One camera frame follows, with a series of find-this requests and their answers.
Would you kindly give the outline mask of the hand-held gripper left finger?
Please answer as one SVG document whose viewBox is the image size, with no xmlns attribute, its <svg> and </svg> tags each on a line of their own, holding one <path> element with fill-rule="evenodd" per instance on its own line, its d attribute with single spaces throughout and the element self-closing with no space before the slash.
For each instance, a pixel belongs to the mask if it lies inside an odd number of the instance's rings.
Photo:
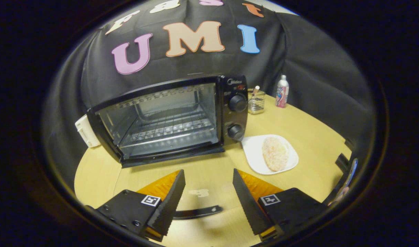
<svg viewBox="0 0 419 247">
<path fill-rule="evenodd" d="M 86 209 L 93 222 L 119 242 L 161 242 L 182 198 L 185 172 L 143 172 L 136 179 L 129 185 L 117 180 L 117 190 L 98 200 L 85 196 Z"/>
</svg>

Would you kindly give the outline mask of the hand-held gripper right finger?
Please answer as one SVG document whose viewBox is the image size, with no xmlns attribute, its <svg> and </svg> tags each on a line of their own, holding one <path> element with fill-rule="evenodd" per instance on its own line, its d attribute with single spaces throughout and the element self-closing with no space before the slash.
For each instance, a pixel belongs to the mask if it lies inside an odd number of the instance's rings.
<svg viewBox="0 0 419 247">
<path fill-rule="evenodd" d="M 253 234 L 263 242 L 294 234 L 327 209 L 297 188 L 283 190 L 238 169 L 233 186 Z"/>
</svg>

